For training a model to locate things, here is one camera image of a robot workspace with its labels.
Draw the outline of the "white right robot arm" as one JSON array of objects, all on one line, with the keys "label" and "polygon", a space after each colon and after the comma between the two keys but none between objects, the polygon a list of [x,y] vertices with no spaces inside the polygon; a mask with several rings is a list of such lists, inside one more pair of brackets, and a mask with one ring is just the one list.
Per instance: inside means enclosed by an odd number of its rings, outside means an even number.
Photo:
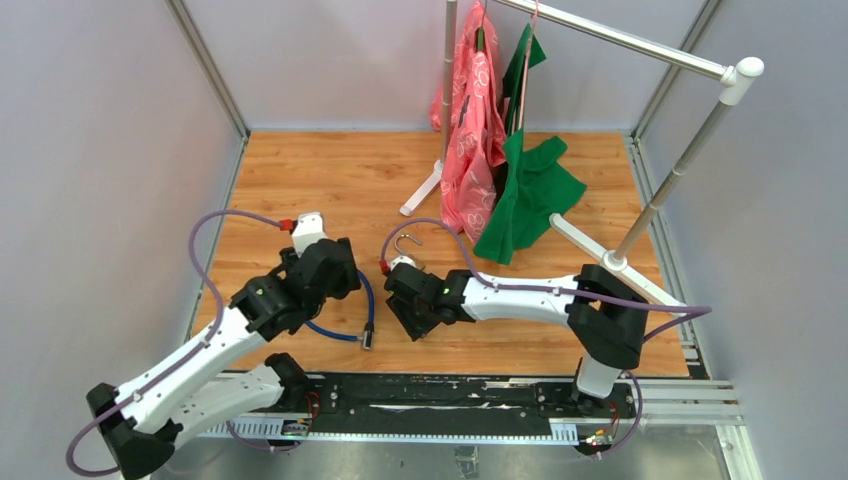
[{"label": "white right robot arm", "polygon": [[569,328],[585,350],[571,403],[596,417],[611,403],[619,375],[641,361],[646,300],[599,265],[576,275],[503,278],[451,270],[445,278],[399,263],[387,274],[387,305],[412,340],[439,325],[514,319]]}]

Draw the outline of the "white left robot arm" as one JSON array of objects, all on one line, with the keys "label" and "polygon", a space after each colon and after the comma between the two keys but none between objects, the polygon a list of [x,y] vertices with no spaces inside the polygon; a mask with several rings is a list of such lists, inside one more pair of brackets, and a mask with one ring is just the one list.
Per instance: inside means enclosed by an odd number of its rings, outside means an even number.
[{"label": "white left robot arm", "polygon": [[163,467],[188,441],[243,413],[276,407],[298,411],[308,377],[288,353],[270,355],[226,382],[216,376],[235,360],[294,334],[329,298],[361,286],[351,242],[319,239],[302,253],[285,248],[281,264],[249,279],[201,333],[156,366],[120,386],[101,383],[87,396],[98,430],[126,479]]}]

